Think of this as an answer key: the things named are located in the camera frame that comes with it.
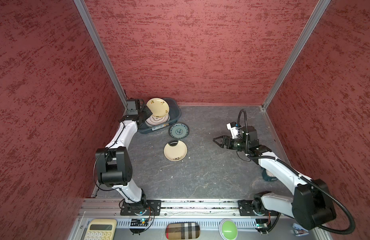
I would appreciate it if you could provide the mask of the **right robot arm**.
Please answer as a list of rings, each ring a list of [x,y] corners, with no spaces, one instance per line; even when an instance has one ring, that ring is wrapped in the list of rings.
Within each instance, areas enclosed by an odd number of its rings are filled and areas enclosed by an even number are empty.
[[[308,184],[311,178],[293,169],[268,147],[261,145],[257,131],[250,126],[242,130],[242,137],[220,136],[213,141],[221,148],[244,152],[248,159],[270,172],[290,191],[282,196],[264,191],[254,196],[252,210],[257,215],[278,212],[294,218],[307,230],[314,229],[336,219],[333,200],[327,196],[327,184],[314,180],[315,187]]]

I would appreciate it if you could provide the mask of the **white plate flower outline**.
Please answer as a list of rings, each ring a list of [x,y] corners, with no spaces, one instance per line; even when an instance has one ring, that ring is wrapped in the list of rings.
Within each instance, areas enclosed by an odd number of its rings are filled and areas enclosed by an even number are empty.
[[[168,120],[170,120],[170,115],[166,115],[162,118],[154,117],[153,115],[151,115],[148,119],[146,119],[145,123],[148,127],[153,127],[164,124]]]

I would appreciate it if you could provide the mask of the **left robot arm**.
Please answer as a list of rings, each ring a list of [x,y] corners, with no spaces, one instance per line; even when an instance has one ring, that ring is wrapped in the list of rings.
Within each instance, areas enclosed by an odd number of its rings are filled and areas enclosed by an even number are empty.
[[[126,115],[120,120],[110,143],[97,149],[93,167],[96,187],[104,192],[117,191],[124,198],[121,209],[137,216],[144,215],[150,207],[144,191],[132,179],[128,148],[139,127],[151,114],[142,99],[127,100]]]

